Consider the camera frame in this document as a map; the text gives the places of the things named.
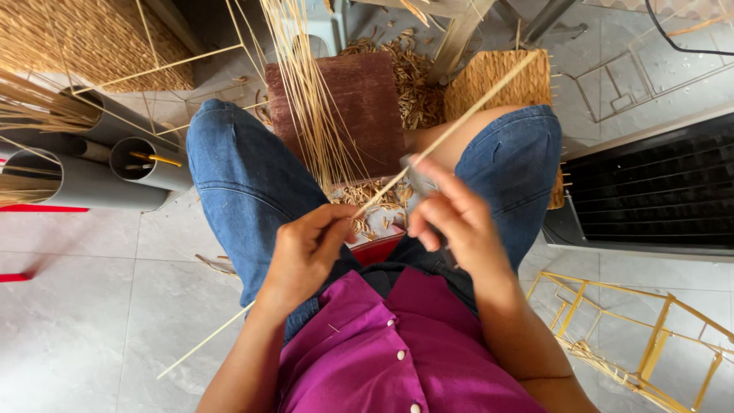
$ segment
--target hand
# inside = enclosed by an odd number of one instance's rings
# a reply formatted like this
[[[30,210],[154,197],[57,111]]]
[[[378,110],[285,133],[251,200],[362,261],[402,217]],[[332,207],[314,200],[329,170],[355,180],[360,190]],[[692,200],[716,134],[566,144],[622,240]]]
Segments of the hand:
[[[438,184],[440,191],[431,192],[410,213],[408,235],[417,237],[426,250],[436,251],[438,237],[426,222],[433,224],[446,235],[458,264],[472,279],[488,271],[512,273],[487,202],[430,158],[420,161],[415,169]]]
[[[354,205],[324,204],[277,230],[275,251],[257,301],[285,318],[329,276],[341,244],[356,242]]]

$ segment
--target woven basket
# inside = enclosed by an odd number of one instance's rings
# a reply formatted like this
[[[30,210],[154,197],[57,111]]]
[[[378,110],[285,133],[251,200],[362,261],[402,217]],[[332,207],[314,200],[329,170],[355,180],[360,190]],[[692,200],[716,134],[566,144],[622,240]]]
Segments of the woven basket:
[[[458,119],[476,103],[496,82],[510,71],[526,55],[519,51],[480,51],[462,70],[459,76],[446,88],[443,97],[443,110],[447,121]],[[531,106],[535,104],[552,105],[551,65],[548,51],[539,50],[535,61],[523,69],[507,86],[503,87],[482,109],[506,105]],[[556,183],[550,193],[548,209],[563,206],[563,175],[559,166]]]
[[[155,13],[142,5],[159,64],[190,57]],[[135,0],[0,0],[0,66],[13,72],[65,73],[51,23],[69,71],[94,85],[155,68]],[[119,93],[193,87],[191,65],[186,63],[104,89]]]

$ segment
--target gray tile floor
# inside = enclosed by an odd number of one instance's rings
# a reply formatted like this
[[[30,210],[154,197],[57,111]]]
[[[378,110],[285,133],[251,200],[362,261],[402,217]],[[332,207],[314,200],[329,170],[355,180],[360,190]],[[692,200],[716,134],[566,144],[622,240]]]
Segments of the gray tile floor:
[[[192,2],[190,7],[201,9],[196,4]],[[256,2],[244,4],[252,7]],[[542,6],[536,1],[513,4],[527,18]],[[195,12],[222,11],[212,6],[211,10]],[[356,4],[350,14],[351,27],[355,28],[352,37],[369,35],[377,25],[387,29],[383,36],[387,40],[411,26],[417,29],[419,38],[436,39],[431,45],[418,41],[425,48],[419,51],[431,51],[440,33],[436,28],[424,29],[412,18],[404,10],[390,10],[386,14],[378,7]],[[387,28],[389,20],[396,21],[396,25]],[[731,85],[734,72],[723,70],[731,60],[694,56],[689,57],[689,62],[684,60],[686,56],[659,44],[661,40],[652,33],[635,50],[639,51],[640,60],[646,62],[645,69],[656,84],[665,90],[656,89],[657,95],[648,102],[596,123],[592,112],[607,115],[610,111],[608,84],[604,83],[608,79],[599,71],[582,76],[579,84],[585,87],[587,104],[573,78],[602,60],[619,55],[652,24],[641,13],[581,5],[562,20],[569,26],[580,22],[587,23],[589,31],[579,39],[546,45],[554,56],[554,73],[569,75],[554,78],[561,85],[554,104],[564,129],[567,151],[734,98],[731,87],[722,87]],[[261,28],[261,22],[253,23],[256,30]],[[664,26],[673,29],[686,24],[690,22],[674,19]],[[512,30],[492,11],[477,32],[482,37],[481,43],[470,47],[492,49],[507,41],[511,34]],[[222,30],[216,37],[204,39],[207,44],[224,47],[233,43],[232,37],[233,33]],[[681,41],[690,47],[714,47],[712,42],[721,47],[734,44],[733,38],[728,26],[717,25],[709,32],[681,37]],[[264,44],[264,48],[271,55],[272,45]],[[714,65],[711,70],[720,72],[660,96],[667,88],[690,81],[694,75],[700,76],[705,72],[702,69],[705,65],[710,68]],[[232,79],[253,73],[244,54],[228,52],[208,63],[197,64],[197,82],[202,86],[196,91],[175,95],[146,93],[146,96],[154,101],[151,110],[157,121],[182,126],[209,95],[254,103],[255,91],[263,89],[257,82],[217,92],[235,85]],[[620,85],[635,85],[629,73],[621,74]],[[633,92],[642,96],[640,90]],[[117,98],[141,112],[145,110],[139,94]],[[235,322],[169,375],[156,380],[166,366],[239,310],[239,280],[214,272],[194,258],[195,254],[201,254],[216,262],[216,256],[224,253],[206,223],[197,198],[196,192],[190,190],[159,211],[145,214],[103,209],[83,214],[0,214],[0,227],[6,234],[0,238],[0,270],[9,273],[31,268],[37,272],[31,282],[0,284],[0,411],[171,413],[194,410],[241,325],[241,321]],[[524,288],[531,284],[537,271],[548,270],[650,292],[671,292],[731,329],[734,327],[733,269],[732,265],[722,263],[566,251],[546,245],[539,236],[520,266],[519,277]],[[553,298],[548,283],[538,292],[542,300]],[[645,300],[629,302],[629,298],[606,289],[589,288],[586,296],[609,309],[629,311],[634,317],[656,314],[654,304]],[[541,317],[550,314],[551,307],[542,301],[535,303],[534,308]],[[675,328],[699,327],[682,318],[675,320]],[[602,319],[591,341],[607,351],[610,358],[614,356],[634,364],[636,348],[625,345],[640,337],[644,333],[634,334],[615,320]],[[724,340],[720,343],[732,346]],[[667,388],[688,402],[693,384],[674,378],[686,371],[702,377],[700,371],[708,368],[709,361],[685,346],[672,346],[671,351],[670,355],[664,355],[661,363],[666,364],[664,367],[661,364],[653,378],[661,376]],[[584,363],[574,360],[573,364],[584,389],[603,412],[659,411]],[[734,371],[724,362],[701,411],[730,412],[732,394]]]

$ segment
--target pvc pipe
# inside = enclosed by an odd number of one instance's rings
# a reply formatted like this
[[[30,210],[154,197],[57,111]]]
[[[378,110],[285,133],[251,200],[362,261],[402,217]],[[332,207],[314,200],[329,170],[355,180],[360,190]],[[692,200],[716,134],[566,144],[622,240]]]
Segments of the pvc pipe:
[[[75,88],[82,89],[82,86],[75,86]],[[67,87],[61,93],[73,98],[70,89],[70,87]],[[152,134],[168,130],[168,128],[157,122],[153,122],[153,128],[155,130],[151,130],[150,119],[140,115],[127,106],[118,103],[113,98],[97,92],[96,90],[89,90],[87,92],[80,93],[79,95],[82,98],[93,102],[99,107],[104,108],[106,111],[114,113],[128,122],[140,126],[141,128],[149,131]],[[132,126],[131,124],[122,121],[107,112],[102,112],[99,119],[97,120],[96,125],[94,125],[91,129],[86,132],[77,133],[77,135],[79,136],[86,137],[89,140],[93,140],[109,147],[114,146],[116,143],[120,142],[126,137],[140,136],[141,134],[144,134],[144,132],[137,127]],[[168,149],[169,151],[172,151],[173,153],[178,153],[180,151],[180,149],[176,146],[178,144],[178,138],[174,134],[163,134],[160,136],[160,138],[155,138],[150,135],[149,137],[156,140],[156,144]]]
[[[105,165],[41,149],[37,151],[56,159],[59,165],[26,150],[14,154],[5,164],[61,172],[61,185],[56,193],[36,205],[152,211],[166,201],[166,190],[125,182]],[[4,169],[2,173],[41,177],[38,174],[10,169]]]
[[[83,137],[75,137],[71,140],[71,154],[75,157],[106,164],[109,162],[111,152],[110,148],[86,140]]]
[[[159,157],[180,162],[181,166],[160,160],[148,161],[136,158],[130,155],[132,151],[147,155],[158,155]],[[150,164],[153,165],[152,168],[142,169],[143,165]],[[140,169],[126,168],[131,165],[139,165]],[[150,185],[151,187],[185,191],[194,184],[186,154],[175,154],[156,145],[147,138],[128,137],[118,142],[112,148],[112,153],[109,157],[109,167],[121,179],[138,184]]]
[[[12,123],[31,123],[27,118],[8,119]],[[7,129],[0,131],[0,136],[31,148],[40,148],[55,154],[71,154],[73,135],[64,132],[42,132],[33,128]],[[21,149],[5,141],[0,142],[0,158],[7,159]]]

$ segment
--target black vent grille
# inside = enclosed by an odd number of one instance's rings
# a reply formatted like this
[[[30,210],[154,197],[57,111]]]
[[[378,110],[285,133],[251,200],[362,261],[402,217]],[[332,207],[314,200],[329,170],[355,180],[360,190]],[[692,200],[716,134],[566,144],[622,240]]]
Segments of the black vent grille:
[[[734,245],[734,115],[563,165],[588,240]]]

